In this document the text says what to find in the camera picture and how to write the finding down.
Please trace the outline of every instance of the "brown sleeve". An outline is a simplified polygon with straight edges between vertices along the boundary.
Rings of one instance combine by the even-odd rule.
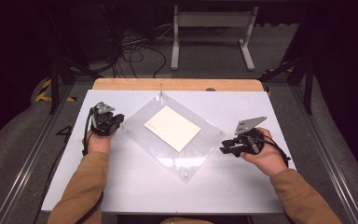
[[[51,211],[48,223],[75,223],[98,202],[106,186],[109,158],[101,152],[91,152],[83,157],[66,186],[61,200]],[[101,223],[98,209],[84,223]]]
[[[270,179],[284,211],[295,223],[341,223],[324,198],[293,169]]]

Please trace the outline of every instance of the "transparent plastic plate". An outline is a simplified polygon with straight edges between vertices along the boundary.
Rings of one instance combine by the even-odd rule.
[[[200,127],[200,131],[180,152],[145,127],[145,123],[165,106]],[[124,129],[127,136],[184,182],[188,182],[194,176],[226,136],[223,131],[164,93],[156,95],[127,119],[124,122]]]

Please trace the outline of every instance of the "wooden table edge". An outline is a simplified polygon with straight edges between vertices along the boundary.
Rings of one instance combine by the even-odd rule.
[[[93,90],[116,91],[264,91],[257,79],[98,78]]]

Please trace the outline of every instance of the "white tabletop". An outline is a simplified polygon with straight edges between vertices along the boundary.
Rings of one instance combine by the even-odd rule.
[[[165,91],[233,138],[238,121],[266,116],[259,126],[291,157],[266,92]],[[99,102],[130,118],[159,91],[89,91],[72,136],[51,182],[42,210],[51,211],[82,158],[81,139],[87,115]],[[266,214],[280,213],[269,178],[254,165],[215,148],[192,179],[185,183],[122,131],[113,138],[108,183],[102,209],[117,214]],[[295,168],[293,161],[289,167]]]

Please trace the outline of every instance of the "hand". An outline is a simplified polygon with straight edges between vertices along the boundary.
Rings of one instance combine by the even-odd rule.
[[[272,139],[271,133],[267,129],[257,128],[263,135]],[[270,139],[264,137],[264,140],[272,143]],[[241,157],[257,166],[257,168],[267,176],[273,176],[280,171],[288,169],[284,164],[279,150],[269,144],[264,144],[263,149],[258,155],[252,155],[246,152],[241,153]]]
[[[100,136],[95,133],[93,133],[91,130],[87,132],[87,139],[88,139],[88,151],[94,152],[102,152],[109,156],[110,152],[110,142],[115,135],[116,132],[110,134],[109,136]]]

